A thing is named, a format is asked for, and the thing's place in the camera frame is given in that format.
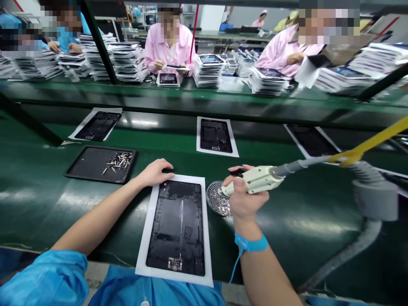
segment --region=hand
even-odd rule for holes
[[[48,47],[50,48],[51,51],[53,51],[54,53],[61,53],[61,47],[60,47],[60,43],[50,40],[48,42]]]
[[[171,163],[165,159],[157,159],[149,164],[137,177],[136,180],[143,186],[153,186],[163,183],[174,177],[174,173],[162,173],[163,169],[174,169]]]
[[[303,52],[297,52],[297,53],[291,54],[288,56],[288,59],[286,60],[286,64],[294,65],[299,62],[302,62],[305,56],[306,55]]]
[[[82,53],[82,47],[81,45],[78,45],[76,43],[71,42],[68,45],[69,53],[74,53],[74,54],[81,54]]]
[[[180,66],[187,67],[187,65],[184,64],[184,63],[182,63]],[[182,77],[184,77],[184,76],[188,73],[188,70],[177,70],[177,72],[178,72]]]
[[[161,60],[156,59],[154,61],[154,68],[156,70],[161,70],[163,68],[164,63]]]
[[[229,171],[236,171],[239,168],[251,170],[254,166],[242,165],[229,168]],[[228,186],[234,182],[234,193],[229,199],[229,204],[234,220],[236,218],[243,221],[255,221],[256,212],[269,200],[269,192],[261,191],[255,194],[247,193],[245,181],[240,177],[228,176],[224,182],[224,186]]]

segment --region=gray hose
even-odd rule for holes
[[[297,289],[297,292],[300,294],[314,288],[332,271],[367,249],[378,237],[382,223],[382,221],[373,221],[370,219],[366,219],[364,230],[360,234],[360,236],[358,236],[357,240],[346,247],[339,254],[332,257],[311,278],[309,278],[303,285],[301,285]]]
[[[272,169],[273,173],[277,176],[288,176],[289,174],[295,173],[296,171],[306,169],[308,166],[314,164],[320,164],[326,162],[331,156],[319,156],[311,159],[297,160],[291,162],[290,164],[283,164]]]
[[[385,178],[366,161],[358,161],[347,167],[356,175],[356,179],[364,184],[378,185],[385,182]]]
[[[355,242],[331,258],[298,289],[298,293],[309,291],[325,279],[332,271],[367,249],[378,237],[382,220],[397,219],[398,201],[395,188],[365,161],[348,167],[356,175],[353,181],[354,196],[359,212],[365,216],[364,229]]]

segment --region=workbench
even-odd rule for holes
[[[146,38],[147,32],[144,30],[135,30],[129,28],[122,28],[122,32],[124,35],[132,34],[137,38]],[[241,41],[241,40],[253,40],[259,42],[270,42],[274,35],[270,35],[269,37],[259,37],[258,34],[255,33],[237,33],[237,34],[229,34],[224,31],[196,31],[195,38],[196,39],[212,39],[212,40],[232,40],[232,41]]]
[[[147,32],[144,30],[129,28],[124,30],[122,28],[122,32],[126,38],[127,35],[137,40],[145,40],[147,37]],[[229,34],[223,31],[196,31],[194,41],[199,53],[208,53],[208,47],[223,47],[224,52],[226,52],[228,49],[265,48],[274,36],[274,34],[268,37],[259,37],[255,33]]]
[[[241,79],[230,76],[222,78],[220,88],[197,88],[192,78],[184,78],[181,87],[174,89],[145,82],[110,85],[91,78],[72,83],[64,76],[47,82],[0,81],[0,88],[12,101],[22,104],[111,106],[125,111],[371,131],[383,130],[408,116],[404,90],[394,90],[391,95],[370,103],[316,88],[296,88],[280,97],[264,97],[251,94]]]
[[[23,107],[63,139],[89,112],[67,106]],[[74,222],[119,188],[116,184],[63,176],[84,145],[136,149],[139,156],[132,177],[153,160],[166,158],[173,164],[174,173],[205,177],[206,186],[224,179],[227,168],[237,164],[278,165],[303,159],[281,124],[232,121],[231,125],[240,158],[196,152],[196,118],[192,116],[125,111],[103,143],[49,147],[0,113],[0,246],[44,252]],[[349,130],[341,133],[349,138],[358,134]],[[363,137],[374,134],[365,133]],[[406,155],[401,152],[374,149],[364,158],[377,167],[408,174]],[[271,199],[259,211],[258,223],[294,287],[359,235],[363,218],[353,200],[352,179],[348,170],[337,166],[310,167],[271,191]],[[151,188],[145,188],[136,196],[90,260],[136,265],[150,192]],[[232,219],[207,211],[213,278],[228,281],[238,255]],[[330,274],[325,281],[326,292],[404,305],[407,221],[405,203],[400,205],[399,221],[385,223],[368,250]],[[242,282],[239,265],[234,282]]]

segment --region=pink uniform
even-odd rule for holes
[[[262,20],[261,22],[259,22],[259,19],[257,19],[252,23],[252,26],[254,27],[256,26],[257,28],[262,28],[264,26],[264,21]]]
[[[293,77],[300,69],[301,63],[288,65],[286,63],[288,56],[297,52],[303,52],[306,55],[316,55],[324,47],[324,45],[303,45],[298,42],[289,42],[297,25],[293,25],[279,32],[262,52],[261,56],[255,63],[258,68],[276,69],[286,75]]]
[[[149,29],[146,38],[146,46],[144,48],[144,58],[146,60],[147,68],[154,74],[158,71],[154,69],[154,61],[161,60],[165,65],[181,65],[186,64],[191,76],[194,72],[194,58],[196,56],[196,49],[193,42],[193,34],[185,25],[179,25],[178,38],[176,44],[169,48],[166,38],[164,37],[160,23],[152,25]],[[193,43],[193,54],[191,56],[190,64],[190,48]],[[165,68],[163,72],[176,72],[172,68]]]

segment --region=blue anti-static wrist strap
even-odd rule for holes
[[[244,251],[247,252],[262,252],[265,251],[268,247],[268,241],[266,240],[265,236],[262,234],[262,238],[258,241],[248,241],[245,238],[241,237],[237,233],[235,233],[235,244],[239,246],[239,254],[237,261],[235,262],[234,269],[232,270],[232,275],[229,283],[232,282],[232,278],[235,274],[235,268],[237,267],[238,260],[241,258],[241,255]]]

